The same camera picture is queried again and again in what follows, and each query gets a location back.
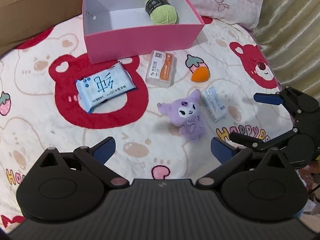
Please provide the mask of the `orange makeup sponge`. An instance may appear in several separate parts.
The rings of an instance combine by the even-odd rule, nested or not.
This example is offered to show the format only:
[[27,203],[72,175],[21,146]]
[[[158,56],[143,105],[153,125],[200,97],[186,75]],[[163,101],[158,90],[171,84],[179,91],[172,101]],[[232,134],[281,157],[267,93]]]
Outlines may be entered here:
[[193,72],[191,80],[193,82],[206,82],[210,78],[210,71],[207,67],[199,67]]

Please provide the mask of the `blue wet wipes pack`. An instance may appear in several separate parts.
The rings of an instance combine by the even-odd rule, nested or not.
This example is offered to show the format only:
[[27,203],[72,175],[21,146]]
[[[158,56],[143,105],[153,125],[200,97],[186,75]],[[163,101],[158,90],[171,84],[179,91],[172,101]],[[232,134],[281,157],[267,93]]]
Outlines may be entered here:
[[136,89],[130,74],[120,62],[76,80],[75,85],[87,113],[104,101]]

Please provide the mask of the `olive satin curtain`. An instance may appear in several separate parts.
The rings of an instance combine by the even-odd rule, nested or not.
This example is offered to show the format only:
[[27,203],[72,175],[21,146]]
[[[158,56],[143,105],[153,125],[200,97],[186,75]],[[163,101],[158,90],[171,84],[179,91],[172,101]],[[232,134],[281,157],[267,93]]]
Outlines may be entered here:
[[319,99],[319,0],[264,0],[254,35],[282,85]]

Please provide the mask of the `pink cardboard box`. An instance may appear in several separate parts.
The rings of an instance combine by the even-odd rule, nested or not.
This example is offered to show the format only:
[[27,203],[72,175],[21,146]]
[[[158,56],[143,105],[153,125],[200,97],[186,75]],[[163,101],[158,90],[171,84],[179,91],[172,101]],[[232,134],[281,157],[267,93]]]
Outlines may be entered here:
[[146,0],[82,0],[84,40],[92,64],[159,51],[187,49],[204,21],[189,0],[167,0],[175,24],[155,25]]

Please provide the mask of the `white tissue pack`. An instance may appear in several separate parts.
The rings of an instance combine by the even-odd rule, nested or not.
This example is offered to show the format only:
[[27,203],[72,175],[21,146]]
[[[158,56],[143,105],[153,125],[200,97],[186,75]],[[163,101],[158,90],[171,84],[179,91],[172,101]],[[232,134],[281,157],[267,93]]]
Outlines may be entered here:
[[214,122],[217,122],[226,116],[227,109],[220,100],[214,86],[200,90],[200,96],[209,117]]

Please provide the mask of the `brown pillow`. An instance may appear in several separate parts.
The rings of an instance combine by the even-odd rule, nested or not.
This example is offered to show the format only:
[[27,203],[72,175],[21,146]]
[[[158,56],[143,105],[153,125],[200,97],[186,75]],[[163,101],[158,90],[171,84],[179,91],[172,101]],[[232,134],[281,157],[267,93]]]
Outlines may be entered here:
[[1,0],[1,55],[82,13],[82,0]]

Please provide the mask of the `green yarn ball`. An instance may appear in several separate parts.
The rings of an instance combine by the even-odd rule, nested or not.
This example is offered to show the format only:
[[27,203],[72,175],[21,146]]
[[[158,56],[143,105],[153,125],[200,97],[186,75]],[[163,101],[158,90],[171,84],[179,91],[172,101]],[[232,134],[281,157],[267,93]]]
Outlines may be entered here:
[[146,0],[145,11],[155,25],[175,24],[177,12],[167,0]]

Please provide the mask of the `purple Kuromi plush toy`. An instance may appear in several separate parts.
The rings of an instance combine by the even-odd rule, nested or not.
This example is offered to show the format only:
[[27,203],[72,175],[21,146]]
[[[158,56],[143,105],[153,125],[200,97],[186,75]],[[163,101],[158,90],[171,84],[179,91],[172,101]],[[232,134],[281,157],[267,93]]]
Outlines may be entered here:
[[188,97],[172,103],[157,103],[162,115],[167,116],[171,123],[179,128],[179,133],[187,140],[202,137],[206,129],[199,106],[200,91],[194,90]]

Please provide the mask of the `clear orange-labelled plastic case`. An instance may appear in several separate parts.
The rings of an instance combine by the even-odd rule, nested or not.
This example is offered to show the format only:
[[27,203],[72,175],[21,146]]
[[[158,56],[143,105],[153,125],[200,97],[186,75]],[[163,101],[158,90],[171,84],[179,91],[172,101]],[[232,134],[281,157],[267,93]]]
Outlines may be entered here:
[[173,82],[176,58],[172,53],[153,50],[145,76],[147,85],[168,88]]

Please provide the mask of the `red bear print blanket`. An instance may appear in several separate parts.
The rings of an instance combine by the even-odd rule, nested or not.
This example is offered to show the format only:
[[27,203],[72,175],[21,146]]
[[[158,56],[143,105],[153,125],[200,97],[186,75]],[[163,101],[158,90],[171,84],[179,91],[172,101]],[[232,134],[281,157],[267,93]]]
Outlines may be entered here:
[[[75,81],[110,62],[91,64],[84,44],[82,18],[77,16],[32,38],[1,58],[1,229],[8,232],[23,221],[16,190],[42,152],[55,147],[69,152],[93,146],[106,137],[116,141],[107,166],[125,177],[197,179],[217,167],[210,152],[214,136],[229,139],[239,132],[262,140],[272,139],[292,126],[282,106],[260,104],[255,93],[275,93],[279,87],[266,71],[272,88],[264,88],[248,75],[238,53],[247,45],[261,52],[239,25],[205,19],[194,44],[174,51],[174,81],[168,88],[145,83],[150,55],[124,58],[121,63],[136,89],[111,99],[91,113],[84,110]],[[230,48],[235,42],[238,47]],[[196,68],[207,67],[210,78],[193,82]],[[189,96],[196,89],[214,86],[227,109],[214,122],[201,108],[205,135],[189,142],[157,109]]]

